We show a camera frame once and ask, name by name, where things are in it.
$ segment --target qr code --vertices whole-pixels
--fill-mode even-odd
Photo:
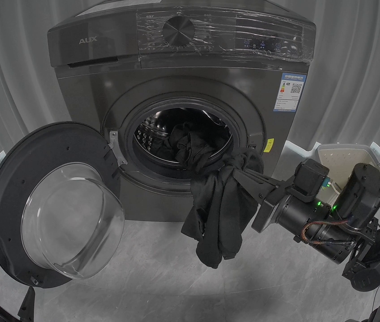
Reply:
[[[300,94],[303,83],[293,83],[290,94]]]

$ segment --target control panel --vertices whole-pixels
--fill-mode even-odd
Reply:
[[[261,56],[311,62],[315,27],[302,21],[225,8],[180,8],[137,14],[140,55]]]

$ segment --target transparent glass bowl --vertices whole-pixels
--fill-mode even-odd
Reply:
[[[124,220],[120,201],[99,173],[87,164],[70,163],[54,169],[32,191],[21,239],[37,265],[85,279],[111,260]]]

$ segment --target washing machine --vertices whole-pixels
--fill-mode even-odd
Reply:
[[[72,121],[0,164],[0,266],[50,288],[100,271],[124,220],[182,222],[192,172],[159,152],[177,125],[251,147],[271,175],[303,94],[315,25],[265,0],[111,0],[48,31]]]
[[[266,0],[111,0],[48,31],[73,121],[116,145],[126,218],[182,222],[191,174],[152,154],[175,123],[203,121],[262,154],[271,175],[313,58],[315,25]]]

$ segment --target label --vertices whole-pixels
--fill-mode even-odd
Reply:
[[[295,112],[305,81],[306,75],[282,73],[274,111]]]
[[[270,150],[272,149],[273,147],[273,141],[275,140],[275,138],[269,138],[268,139],[268,144],[266,144],[266,148],[265,150],[263,150],[264,153],[268,153],[270,152]]]
[[[162,0],[121,0],[121,1],[114,1],[112,3],[103,3],[101,5],[96,5],[85,10],[79,15],[76,15],[76,17],[79,17],[80,15],[84,15],[84,14],[105,11],[107,9],[112,9],[112,8],[143,5],[145,3],[159,3],[161,1]]]

